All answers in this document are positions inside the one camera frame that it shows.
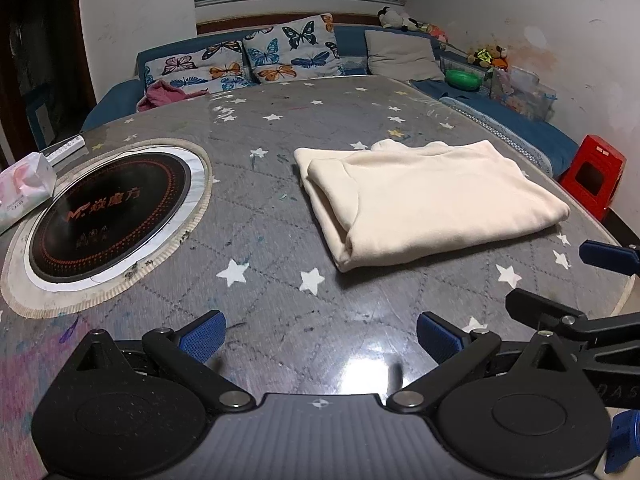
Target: screw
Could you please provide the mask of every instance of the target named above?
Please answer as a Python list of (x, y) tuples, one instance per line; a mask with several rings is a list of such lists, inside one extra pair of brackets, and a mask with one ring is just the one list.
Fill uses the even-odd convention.
[(251, 397), (246, 392), (230, 390), (220, 395), (220, 402), (230, 408), (242, 408), (251, 402)]
[(424, 402), (424, 397), (422, 394), (412, 390), (402, 390), (394, 393), (393, 400), (405, 408), (414, 408), (415, 406), (420, 406)]

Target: plush toy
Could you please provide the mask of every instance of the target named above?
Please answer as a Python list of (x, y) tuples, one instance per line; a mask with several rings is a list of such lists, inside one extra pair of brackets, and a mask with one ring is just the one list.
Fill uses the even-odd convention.
[(390, 7), (378, 11), (378, 19), (382, 28), (402, 28), (404, 19)]
[(420, 26), (420, 30), (423, 32), (426, 32), (430, 36), (433, 36), (441, 43), (449, 43), (449, 37), (447, 36), (447, 33), (436, 25), (431, 25), (430, 23), (423, 23)]
[(390, 7), (378, 11), (378, 19), (383, 28), (398, 28), (403, 32), (420, 30), (418, 22), (408, 16), (400, 16)]
[(500, 68), (507, 70), (507, 49), (498, 45), (487, 45), (485, 48), (476, 50), (474, 53), (469, 54), (466, 58), (466, 62), (469, 65), (481, 66), (482, 68)]

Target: plastic storage box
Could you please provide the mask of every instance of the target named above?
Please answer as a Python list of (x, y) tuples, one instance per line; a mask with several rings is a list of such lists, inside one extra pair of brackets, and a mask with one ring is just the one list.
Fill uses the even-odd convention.
[(492, 75), (488, 69), (481, 66), (469, 65), (466, 59), (452, 52), (443, 52), (440, 54), (440, 70), (446, 75), (447, 70), (462, 70), (469, 74), (474, 74), (482, 80), (482, 86), (478, 90), (479, 94), (488, 96), (491, 93)]
[(556, 91), (539, 82), (534, 84), (537, 77), (516, 67), (510, 67), (509, 72), (495, 70), (491, 99), (500, 101), (527, 119), (546, 121), (551, 105), (556, 100)]

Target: sofa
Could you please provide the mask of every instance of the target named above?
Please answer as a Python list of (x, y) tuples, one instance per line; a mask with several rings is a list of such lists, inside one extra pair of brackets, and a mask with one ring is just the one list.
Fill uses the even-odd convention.
[[(346, 75), (361, 75), (367, 73), (367, 43), (364, 36), (365, 30), (382, 30), (382, 27), (374, 25), (334, 25), (335, 38), (340, 52), (342, 65)], [(111, 88), (91, 110), (82, 125), (82, 132), (97, 128), (104, 123), (114, 121), (121, 117), (136, 113), (136, 103), (145, 93), (145, 84), (142, 79), (145, 63), (159, 57), (173, 56), (176, 54), (188, 54), (223, 41), (242, 40), (246, 35), (259, 30), (259, 28), (234, 30), (232, 32), (220, 32), (198, 36), (189, 40), (177, 41), (163, 46), (157, 46), (143, 50), (138, 54), (136, 66), (138, 77), (123, 81)], [(384, 29), (394, 34), (409, 34), (411, 36), (423, 36), (430, 38), (433, 53), (436, 59), (440, 57), (440, 43), (435, 38), (423, 32), (403, 32), (395, 29)]]
[[(188, 54), (195, 52), (213, 44), (224, 41), (242, 40), (248, 34), (260, 30), (259, 28), (234, 30), (231, 32), (220, 32), (198, 36), (189, 40), (177, 41), (163, 46), (157, 46), (140, 52), (137, 56), (138, 77), (117, 84), (107, 92), (97, 106), (89, 113), (81, 132), (86, 132), (97, 128), (102, 124), (117, 120), (136, 112), (136, 104), (145, 93), (145, 83), (141, 74), (145, 73), (145, 64), (161, 57), (174, 56), (177, 54)], [(366, 30), (383, 30), (382, 27), (374, 25), (334, 25), (335, 39), (340, 53), (340, 59), (344, 67), (345, 75), (363, 75), (367, 71), (367, 42), (365, 39)], [(393, 34), (408, 34), (411, 36), (422, 36), (431, 40), (433, 54), (436, 59), (440, 59), (443, 54), (440, 43), (436, 38), (423, 32), (403, 32), (395, 29), (384, 29)], [(546, 160), (549, 176), (558, 178), (571, 164), (578, 145), (551, 124), (542, 121), (529, 121), (518, 113), (491, 101), (488, 97), (477, 92), (464, 92), (448, 86), (445, 82), (411, 81), (415, 89), (432, 96), (436, 99), (453, 98), (467, 105), (467, 110), (477, 110), (476, 119), (490, 117), (500, 123), (501, 130), (506, 136), (500, 136), (505, 142), (518, 151), (526, 152), (527, 156), (535, 157), (538, 152)]]

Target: butterfly print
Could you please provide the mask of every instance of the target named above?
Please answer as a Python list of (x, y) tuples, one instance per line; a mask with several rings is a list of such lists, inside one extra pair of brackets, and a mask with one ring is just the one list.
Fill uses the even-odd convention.
[(286, 75), (290, 75), (291, 77), (297, 76), (296, 71), (293, 70), (291, 65), (280, 65), (278, 68), (266, 68), (258, 72), (258, 77), (263, 77), (270, 83), (280, 79), (280, 76), (284, 78)]
[(234, 52), (239, 52), (240, 54), (242, 54), (242, 47), (240, 46), (239, 41), (236, 41), (236, 40), (225, 41), (224, 43), (208, 46), (207, 49), (202, 54), (202, 60), (205, 61), (209, 59), (211, 56), (213, 56), (217, 51), (221, 50), (222, 48), (228, 48), (229, 50), (233, 50)]
[(212, 79), (219, 79), (226, 75), (242, 75), (242, 69), (240, 68), (239, 63), (233, 62), (229, 67), (226, 65), (222, 68), (212, 66), (209, 68), (209, 73), (211, 74)]
[(338, 55), (338, 46), (335, 43), (333, 43), (332, 41), (326, 41), (324, 43), (324, 46), (334, 53), (335, 59), (340, 59), (340, 56)]
[(334, 31), (334, 18), (330, 14), (321, 14), (320, 17), (324, 21), (324, 28), (327, 32)]
[(282, 31), (286, 34), (287, 38), (289, 38), (289, 46), (291, 47), (291, 50), (298, 48), (300, 43), (304, 43), (305, 40), (312, 45), (318, 44), (314, 30), (316, 30), (314, 20), (308, 22), (305, 25), (305, 28), (302, 29), (302, 32), (298, 32), (294, 28), (287, 27), (286, 25), (282, 27)]
[(247, 54), (254, 62), (254, 66), (273, 65), (280, 61), (278, 55), (278, 38), (273, 38), (267, 45), (266, 51), (258, 50), (257, 48), (248, 48)]
[(252, 40), (253, 38), (255, 38), (256, 34), (269, 34), (272, 30), (273, 30), (273, 27), (263, 28), (262, 30), (256, 30), (255, 32), (252, 32), (251, 34), (247, 34), (244, 38), (246, 40)]
[(220, 80), (220, 83), (222, 84), (223, 90), (233, 90), (234, 88), (239, 86), (249, 86), (249, 82), (244, 77), (240, 77), (237, 75), (224, 77)]
[(183, 77), (182, 79), (173, 79), (169, 84), (175, 88), (182, 88), (183, 86), (200, 85), (206, 83), (207, 80), (201, 77)]
[(180, 70), (189, 70), (191, 68), (197, 68), (195, 63), (191, 60), (191, 56), (169, 57), (164, 60), (164, 70), (162, 70), (162, 75), (180, 72)]
[(321, 52), (313, 57), (297, 57), (291, 60), (292, 65), (301, 66), (302, 68), (313, 68), (315, 66), (326, 65), (326, 59), (329, 57), (328, 52)]
[(154, 77), (151, 75), (151, 69), (145, 65), (145, 85), (152, 85), (154, 82)]

